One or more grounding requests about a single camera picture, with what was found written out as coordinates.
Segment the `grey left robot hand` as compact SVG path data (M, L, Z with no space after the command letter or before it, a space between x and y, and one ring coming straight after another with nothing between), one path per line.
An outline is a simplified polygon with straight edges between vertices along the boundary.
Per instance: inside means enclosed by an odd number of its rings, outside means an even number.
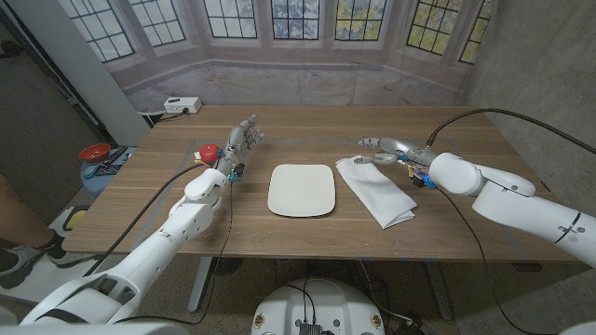
M230 181L242 178L250 150L264 138L257 125L257 116L251 115L232 129L217 162L213 166Z

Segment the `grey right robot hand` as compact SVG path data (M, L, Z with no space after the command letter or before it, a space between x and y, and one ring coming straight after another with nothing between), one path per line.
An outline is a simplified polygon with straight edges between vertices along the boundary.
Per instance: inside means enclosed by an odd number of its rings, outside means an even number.
M395 163L411 163L422 167L429 167L438 157L438 154L428 148L418 147L408 141L392 138L365 138L360 140L358 145L376 147L382 150L382 152L372 156L356 157L353 159L356 164L374 163L391 165Z

